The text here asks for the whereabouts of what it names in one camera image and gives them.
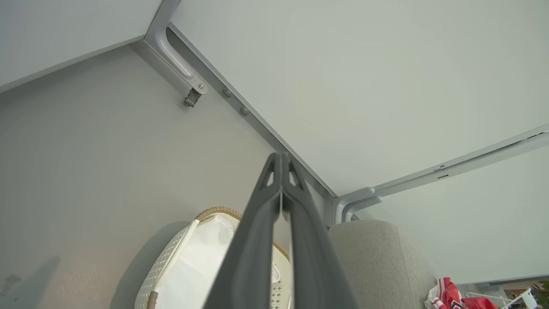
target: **red and white cloth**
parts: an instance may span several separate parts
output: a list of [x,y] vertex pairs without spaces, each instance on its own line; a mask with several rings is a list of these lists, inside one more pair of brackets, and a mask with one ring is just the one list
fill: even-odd
[[425,309],[497,309],[485,297],[461,298],[461,293],[450,278],[439,279],[438,284],[429,290]]
[[425,309],[463,309],[461,293],[456,285],[446,277],[439,279],[439,283],[427,294]]

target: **ceiling track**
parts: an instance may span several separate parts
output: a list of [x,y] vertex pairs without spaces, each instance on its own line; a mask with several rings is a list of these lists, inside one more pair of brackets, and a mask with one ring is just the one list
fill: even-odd
[[357,218],[357,211],[381,203],[384,196],[448,179],[547,145],[549,124],[408,176],[351,192],[334,199],[334,224]]

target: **wall stain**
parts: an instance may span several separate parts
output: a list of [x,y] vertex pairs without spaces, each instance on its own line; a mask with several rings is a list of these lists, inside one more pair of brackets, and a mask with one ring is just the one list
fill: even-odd
[[8,295],[8,292],[21,281],[21,277],[18,275],[9,275],[4,279],[4,284],[0,289],[0,297]]

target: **laundry basket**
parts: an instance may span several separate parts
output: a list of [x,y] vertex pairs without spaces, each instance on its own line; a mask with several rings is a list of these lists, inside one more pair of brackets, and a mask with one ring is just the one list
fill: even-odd
[[[135,309],[188,308],[191,302],[194,302],[192,308],[201,308],[197,304],[205,302],[232,233],[239,223],[240,214],[227,207],[213,207],[199,214],[188,227],[172,238],[156,259],[139,290]],[[221,245],[202,249],[203,239],[212,238]],[[186,264],[191,263],[189,260],[202,258],[202,262],[207,263],[204,273],[208,273],[209,277]],[[292,270],[288,252],[277,242],[273,243],[272,261],[279,277],[273,275],[271,308],[287,309],[292,290]]]

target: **gray wall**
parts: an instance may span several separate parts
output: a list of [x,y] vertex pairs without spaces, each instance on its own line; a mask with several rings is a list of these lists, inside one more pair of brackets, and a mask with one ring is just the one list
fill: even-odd
[[243,211],[272,147],[217,92],[181,101],[129,47],[0,94],[0,308],[133,308],[200,211]]

